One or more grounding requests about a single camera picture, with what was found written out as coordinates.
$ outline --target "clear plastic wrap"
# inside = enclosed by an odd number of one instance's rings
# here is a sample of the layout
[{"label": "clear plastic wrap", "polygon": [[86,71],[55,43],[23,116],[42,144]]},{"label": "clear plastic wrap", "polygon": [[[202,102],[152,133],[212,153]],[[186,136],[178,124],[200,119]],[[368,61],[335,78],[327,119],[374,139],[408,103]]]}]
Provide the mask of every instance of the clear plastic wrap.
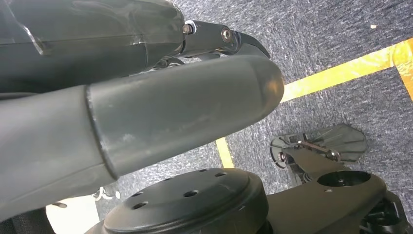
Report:
[{"label": "clear plastic wrap", "polygon": [[0,45],[32,43],[41,55],[179,43],[183,25],[168,0],[0,0]]}]

